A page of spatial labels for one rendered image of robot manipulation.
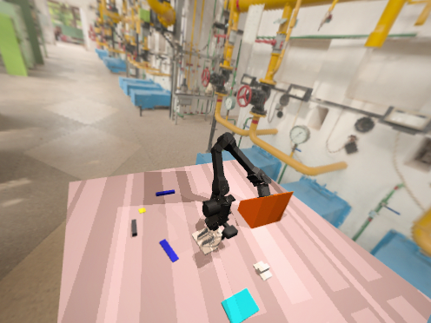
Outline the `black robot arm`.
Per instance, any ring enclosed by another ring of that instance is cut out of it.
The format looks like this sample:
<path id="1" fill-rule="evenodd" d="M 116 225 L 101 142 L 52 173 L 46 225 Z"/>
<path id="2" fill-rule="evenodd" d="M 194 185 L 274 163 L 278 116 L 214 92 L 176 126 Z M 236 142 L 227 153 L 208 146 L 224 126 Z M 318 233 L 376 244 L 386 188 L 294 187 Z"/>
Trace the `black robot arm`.
<path id="1" fill-rule="evenodd" d="M 269 184 L 271 179 L 258 167 L 255 167 L 247 156 L 236 146 L 236 141 L 231 133 L 226 132 L 217 138 L 217 142 L 210 150 L 212 155 L 214 180 L 212 182 L 212 194 L 210 200 L 203 201 L 202 212 L 205 217 L 205 223 L 209 230 L 216 231 L 222 226 L 222 218 L 218 216 L 220 212 L 226 214 L 229 212 L 231 204 L 236 201 L 229 192 L 229 183 L 224 175 L 222 163 L 222 150 L 229 151 L 241 166 L 247 171 L 247 179 L 257 187 L 259 197 L 271 196 Z M 263 183 L 264 182 L 264 183 Z"/>

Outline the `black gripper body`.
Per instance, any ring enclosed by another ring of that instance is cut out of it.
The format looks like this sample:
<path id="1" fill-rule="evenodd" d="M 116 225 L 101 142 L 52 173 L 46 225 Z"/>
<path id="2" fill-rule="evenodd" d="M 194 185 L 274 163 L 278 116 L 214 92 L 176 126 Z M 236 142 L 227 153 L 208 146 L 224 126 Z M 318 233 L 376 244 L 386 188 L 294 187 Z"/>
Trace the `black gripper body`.
<path id="1" fill-rule="evenodd" d="M 226 237 L 226 239 L 230 239 L 233 236 L 237 235 L 237 233 L 238 233 L 238 230 L 233 225 L 229 225 L 227 223 L 227 221 L 229 220 L 229 218 L 228 218 L 229 214 L 231 214 L 230 211 L 226 214 L 223 214 L 221 212 L 219 214 L 217 214 L 218 216 L 220 216 L 222 218 L 222 225 L 225 227 L 223 229 L 222 233 Z"/>

